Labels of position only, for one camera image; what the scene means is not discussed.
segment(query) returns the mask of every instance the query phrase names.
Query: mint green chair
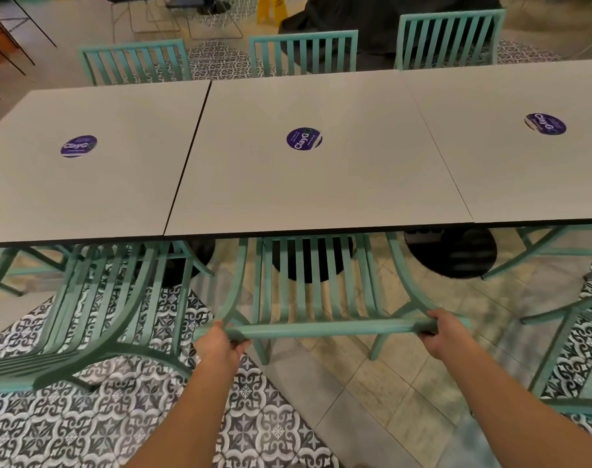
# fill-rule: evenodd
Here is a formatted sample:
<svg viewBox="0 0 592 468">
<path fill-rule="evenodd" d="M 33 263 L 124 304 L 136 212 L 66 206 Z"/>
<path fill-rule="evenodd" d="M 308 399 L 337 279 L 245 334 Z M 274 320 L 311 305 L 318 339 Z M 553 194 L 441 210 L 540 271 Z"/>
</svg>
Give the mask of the mint green chair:
<svg viewBox="0 0 592 468">
<path fill-rule="evenodd" d="M 281 43 L 287 45 L 287 73 L 288 75 L 295 75 L 294 72 L 294 43 L 298 43 L 299 58 L 302 59 L 301 53 L 307 52 L 307 44 L 313 45 L 312 52 L 312 73 L 319 73 L 320 71 L 320 50 L 323 51 L 324 73 L 343 72 L 344 55 L 348 49 L 350 56 L 349 69 L 350 72 L 357 70 L 357 41 L 359 31 L 327 31 L 318 33 L 297 33 L 297 34 L 275 34 L 271 36 L 251 36 L 249 38 L 250 48 L 250 71 L 253 77 L 259 77 L 257 66 L 257 46 L 261 49 L 261 63 L 263 67 L 263 76 L 271 76 L 270 71 L 270 54 L 268 46 L 272 43 L 274 47 L 274 67 L 276 75 L 283 75 L 283 60 L 281 53 Z M 337 46 L 337 64 L 333 67 L 332 55 L 327 55 L 327 52 L 333 52 Z M 305 62 L 300 62 L 300 73 L 305 75 L 307 73 L 307 57 Z"/>
<path fill-rule="evenodd" d="M 42 254 L 38 249 L 54 250 L 61 253 L 60 261 L 51 259 Z M 12 264 L 19 253 L 28 255 L 31 259 L 39 261 L 42 266 L 39 267 L 15 267 Z M 40 248 L 0 248 L 0 291 L 5 291 L 14 296 L 22 296 L 23 291 L 3 283 L 3 279 L 9 276 L 30 276 L 50 272 L 63 272 L 66 268 L 66 260 L 70 251 L 64 246 L 43 246 Z"/>
<path fill-rule="evenodd" d="M 94 86 L 99 84 L 99 78 L 104 85 L 192 79 L 187 51 L 181 39 L 85 46 L 79 48 L 79 54 Z M 159 65 L 161 78 L 156 65 Z"/>
<path fill-rule="evenodd" d="M 394 68 L 463 67 L 481 63 L 482 59 L 482 63 L 497 63 L 505 12 L 502 8 L 400 16 Z M 451 39 L 453 29 L 456 34 Z M 490 29 L 491 38 L 485 42 Z"/>
<path fill-rule="evenodd" d="M 589 301 L 582 299 L 579 302 L 581 303 L 572 305 L 566 311 L 562 312 L 561 317 L 563 319 L 561 324 L 550 343 L 550 347 L 542 363 L 534 375 L 533 381 L 530 383 L 529 390 L 536 397 L 542 398 L 543 402 L 557 412 L 562 414 L 584 414 L 588 420 L 592 421 L 592 363 L 587 364 L 584 361 L 581 362 L 581 364 L 588 366 L 588 372 L 586 374 L 586 381 L 581 387 L 576 389 L 569 388 L 569 391 L 574 393 L 575 397 L 548 399 L 546 396 L 543 396 L 545 387 L 555 383 L 551 380 L 550 376 L 558 364 L 561 352 L 566 345 L 573 344 L 569 343 L 568 339 L 572 333 L 574 324 L 580 319 L 592 322 L 592 311 L 588 310 Z"/>
<path fill-rule="evenodd" d="M 184 258 L 185 266 L 172 343 L 166 351 L 150 342 L 167 261 L 174 258 Z M 64 284 L 34 349 L 0 358 L 0 393 L 41 389 L 58 381 L 90 391 L 93 385 L 73 375 L 120 355 L 151 358 L 190 377 L 191 368 L 179 356 L 194 267 L 213 275 L 184 241 L 74 246 Z"/>
<path fill-rule="evenodd" d="M 533 242 L 530 238 L 530 234 L 534 231 L 547 230 L 547 234 L 544 235 L 540 240 Z M 565 236 L 567 233 L 572 231 L 581 230 L 592 230 L 592 225 L 560 225 L 557 227 L 517 227 L 515 231 L 521 238 L 524 247 L 524 251 L 519 253 L 514 258 L 509 259 L 507 262 L 501 264 L 489 270 L 486 274 L 482 275 L 484 280 L 490 279 L 497 276 L 505 271 L 508 271 L 512 267 L 523 263 L 527 259 L 533 256 L 592 256 L 592 248 L 554 248 L 551 247 L 558 238 Z M 585 276 L 587 279 L 592 278 L 592 272 Z"/>
<path fill-rule="evenodd" d="M 348 238 L 352 238 L 356 251 L 350 256 Z M 345 298 L 347 309 L 342 309 L 340 286 L 335 267 L 335 251 L 333 239 L 339 239 L 345 281 Z M 269 362 L 269 346 L 262 345 L 261 339 L 275 339 L 283 337 L 316 337 L 332 335 L 377 334 L 377 338 L 370 352 L 370 359 L 376 359 L 385 339 L 391 333 L 436 331 L 437 323 L 425 316 L 410 317 L 406 315 L 413 311 L 425 313 L 435 306 L 417 287 L 411 278 L 409 268 L 402 256 L 396 233 L 386 234 L 387 242 L 392 253 L 396 272 L 400 278 L 398 285 L 404 286 L 410 300 L 390 314 L 383 309 L 383 295 L 378 279 L 378 267 L 372 253 L 370 237 L 357 235 L 326 235 L 326 236 L 296 236 L 281 238 L 257 238 L 255 240 L 254 292 L 251 319 L 243 315 L 237 308 L 242 282 L 246 267 L 248 238 L 240 238 L 234 278 L 229 294 L 214 318 L 234 326 L 226 328 L 231 339 L 252 339 L 253 345 L 263 364 Z M 310 259 L 312 263 L 312 283 L 305 284 L 305 256 L 303 241 L 310 240 Z M 324 247 L 320 248 L 319 240 L 323 240 Z M 294 241 L 296 282 L 295 296 L 290 296 L 288 282 L 288 242 Z M 280 268 L 278 276 L 278 308 L 272 312 L 273 287 L 273 243 L 279 243 Z M 329 268 L 329 296 L 330 314 L 322 306 L 322 285 L 320 282 L 319 253 L 326 253 Z M 365 314 L 359 311 L 355 299 L 355 284 L 357 277 L 353 271 L 352 259 L 358 261 L 360 288 L 363 290 Z M 310 286 L 311 300 L 307 306 L 307 285 Z M 468 326 L 468 320 L 461 318 Z M 211 322 L 194 331 L 194 339 L 200 338 L 210 328 Z"/>
</svg>

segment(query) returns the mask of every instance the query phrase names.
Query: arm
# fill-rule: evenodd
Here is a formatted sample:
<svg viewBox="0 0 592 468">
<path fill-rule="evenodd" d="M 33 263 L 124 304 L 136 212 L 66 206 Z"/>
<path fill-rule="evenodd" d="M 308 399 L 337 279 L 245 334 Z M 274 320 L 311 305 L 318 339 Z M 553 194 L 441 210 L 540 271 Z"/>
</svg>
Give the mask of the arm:
<svg viewBox="0 0 592 468">
<path fill-rule="evenodd" d="M 508 375 L 456 317 L 429 312 L 438 335 L 421 334 L 463 393 L 503 468 L 592 468 L 592 437 Z"/>
<path fill-rule="evenodd" d="M 216 440 L 239 367 L 250 341 L 234 346 L 215 321 L 195 348 L 200 363 L 164 422 L 129 460 L 127 468 L 210 468 Z"/>
</svg>

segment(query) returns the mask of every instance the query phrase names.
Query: purple sticker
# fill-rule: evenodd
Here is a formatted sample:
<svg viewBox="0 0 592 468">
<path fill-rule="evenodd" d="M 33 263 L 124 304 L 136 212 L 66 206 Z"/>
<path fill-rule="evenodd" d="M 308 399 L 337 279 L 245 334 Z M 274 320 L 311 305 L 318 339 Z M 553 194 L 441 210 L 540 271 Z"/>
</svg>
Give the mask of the purple sticker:
<svg viewBox="0 0 592 468">
<path fill-rule="evenodd" d="M 567 126 L 552 115 L 545 113 L 531 113 L 526 115 L 526 125 L 542 135 L 562 135 L 567 131 Z"/>
<path fill-rule="evenodd" d="M 65 158 L 76 158 L 89 153 L 96 145 L 97 138 L 94 136 L 77 136 L 77 138 L 73 138 L 62 146 L 61 153 Z"/>
<path fill-rule="evenodd" d="M 322 133 L 313 128 L 298 128 L 287 135 L 290 148 L 308 151 L 317 148 L 322 143 Z"/>
</svg>

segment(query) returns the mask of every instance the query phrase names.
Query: black cloth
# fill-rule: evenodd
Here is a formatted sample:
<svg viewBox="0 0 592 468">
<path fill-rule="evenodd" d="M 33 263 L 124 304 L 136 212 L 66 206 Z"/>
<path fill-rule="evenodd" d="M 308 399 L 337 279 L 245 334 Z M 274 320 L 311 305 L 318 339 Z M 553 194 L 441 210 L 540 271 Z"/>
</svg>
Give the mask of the black cloth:
<svg viewBox="0 0 592 468">
<path fill-rule="evenodd" d="M 283 20 L 278 32 L 356 29 L 357 70 L 393 69 L 401 15 L 501 7 L 498 0 L 308 0 L 303 11 Z"/>
</svg>

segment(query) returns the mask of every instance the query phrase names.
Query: yellow wet floor sign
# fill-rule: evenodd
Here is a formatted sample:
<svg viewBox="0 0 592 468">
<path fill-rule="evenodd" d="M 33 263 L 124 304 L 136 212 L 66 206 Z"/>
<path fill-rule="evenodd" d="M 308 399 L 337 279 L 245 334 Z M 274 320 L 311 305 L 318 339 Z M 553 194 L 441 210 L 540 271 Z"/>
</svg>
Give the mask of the yellow wet floor sign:
<svg viewBox="0 0 592 468">
<path fill-rule="evenodd" d="M 257 24 L 270 20 L 270 3 L 272 3 L 274 10 L 274 22 L 276 26 L 287 18 L 285 0 L 257 0 Z"/>
</svg>

